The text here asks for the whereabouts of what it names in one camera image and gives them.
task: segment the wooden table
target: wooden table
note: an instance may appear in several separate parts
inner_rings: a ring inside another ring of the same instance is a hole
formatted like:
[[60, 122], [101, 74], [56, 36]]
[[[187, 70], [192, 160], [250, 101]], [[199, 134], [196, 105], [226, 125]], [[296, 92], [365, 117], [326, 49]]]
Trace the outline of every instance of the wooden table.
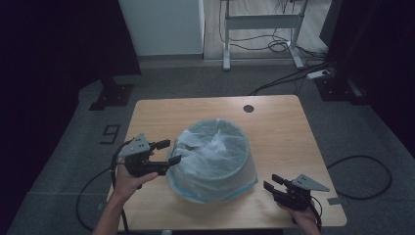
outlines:
[[[244, 107], [254, 107], [246, 113]], [[344, 226], [341, 205], [297, 96], [255, 96], [143, 100], [136, 104], [126, 140], [144, 133], [149, 142], [174, 140], [191, 124], [207, 118], [226, 118], [248, 135], [258, 183], [230, 202], [196, 204], [170, 190], [165, 177], [146, 183], [125, 204], [130, 229], [244, 229], [293, 227], [291, 218], [262, 187], [271, 174], [294, 179], [301, 173], [330, 192], [311, 192], [323, 207], [323, 226]], [[156, 151], [153, 161], [164, 161], [168, 149]], [[284, 186], [273, 183], [278, 190]]]

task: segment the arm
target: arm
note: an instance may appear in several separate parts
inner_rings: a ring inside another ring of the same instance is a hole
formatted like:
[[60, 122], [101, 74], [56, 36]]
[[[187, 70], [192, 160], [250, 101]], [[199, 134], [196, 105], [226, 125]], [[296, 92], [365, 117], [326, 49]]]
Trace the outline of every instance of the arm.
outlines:
[[304, 235], [320, 235], [320, 231], [317, 228], [317, 224], [314, 213], [311, 209], [307, 208], [305, 211], [294, 211], [281, 204], [277, 204], [280, 208], [290, 213], [291, 217], [296, 220], [297, 225], [300, 227], [302, 234]]
[[157, 176], [159, 175], [154, 172], [135, 178], [129, 175], [123, 164], [119, 164], [116, 173], [115, 189], [92, 234], [116, 234], [118, 231], [119, 218], [125, 202], [134, 194], [139, 185], [153, 180]]

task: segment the plastic bag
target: plastic bag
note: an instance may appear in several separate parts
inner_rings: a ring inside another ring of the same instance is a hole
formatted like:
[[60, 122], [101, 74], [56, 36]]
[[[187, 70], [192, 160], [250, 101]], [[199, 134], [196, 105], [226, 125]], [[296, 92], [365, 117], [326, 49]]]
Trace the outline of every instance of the plastic bag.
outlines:
[[257, 183], [245, 133], [226, 119], [199, 121], [175, 140], [167, 158], [182, 156], [167, 172], [170, 188], [197, 203], [231, 200]]

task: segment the floor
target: floor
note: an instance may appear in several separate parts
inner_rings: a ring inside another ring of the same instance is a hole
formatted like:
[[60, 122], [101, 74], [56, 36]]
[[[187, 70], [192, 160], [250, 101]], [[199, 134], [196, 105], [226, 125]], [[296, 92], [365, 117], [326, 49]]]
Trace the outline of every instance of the floor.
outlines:
[[[304, 0], [290, 1], [284, 0], [235, 0], [230, 1], [229, 13], [231, 16], [236, 15], [274, 15], [274, 14], [298, 14]], [[315, 52], [327, 52], [327, 46], [319, 38], [321, 28], [326, 19], [330, 8], [331, 0], [313, 0], [308, 1], [305, 17], [302, 22], [298, 45]], [[222, 49], [224, 38], [224, 15], [226, 2], [205, 0], [205, 60], [219, 60], [222, 58]], [[240, 40], [252, 38], [261, 35], [275, 35], [290, 40], [291, 30], [287, 28], [271, 29], [247, 29], [231, 30], [230, 38]], [[249, 49], [267, 48], [272, 41], [270, 36], [262, 36], [253, 40], [232, 41], [231, 43], [243, 46]], [[281, 46], [273, 47], [274, 50], [280, 51]], [[291, 58], [288, 51], [275, 53], [269, 49], [265, 50], [246, 50], [237, 46], [231, 46], [232, 59], [246, 58]]]

